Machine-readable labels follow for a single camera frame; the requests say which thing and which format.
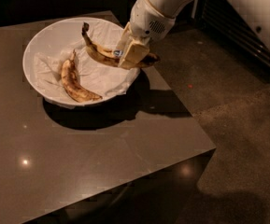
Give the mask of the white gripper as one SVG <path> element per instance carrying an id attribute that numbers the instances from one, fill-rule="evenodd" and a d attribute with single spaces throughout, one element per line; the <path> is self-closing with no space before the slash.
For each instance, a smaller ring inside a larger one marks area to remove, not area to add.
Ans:
<path id="1" fill-rule="evenodd" d="M 132 69 L 149 53 L 149 44 L 141 39 L 150 41 L 162 40 L 175 24 L 175 18 L 166 17 L 158 11 L 149 0 L 136 0 L 132 10 L 130 22 L 127 22 L 116 50 L 121 50 L 119 68 Z"/>

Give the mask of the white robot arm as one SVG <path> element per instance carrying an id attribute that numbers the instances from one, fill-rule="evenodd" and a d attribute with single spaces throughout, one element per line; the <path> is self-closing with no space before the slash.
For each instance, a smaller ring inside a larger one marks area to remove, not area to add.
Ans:
<path id="1" fill-rule="evenodd" d="M 121 40 L 118 67 L 131 69 L 148 55 L 149 44 L 166 37 L 179 12 L 194 0 L 136 0 Z"/>

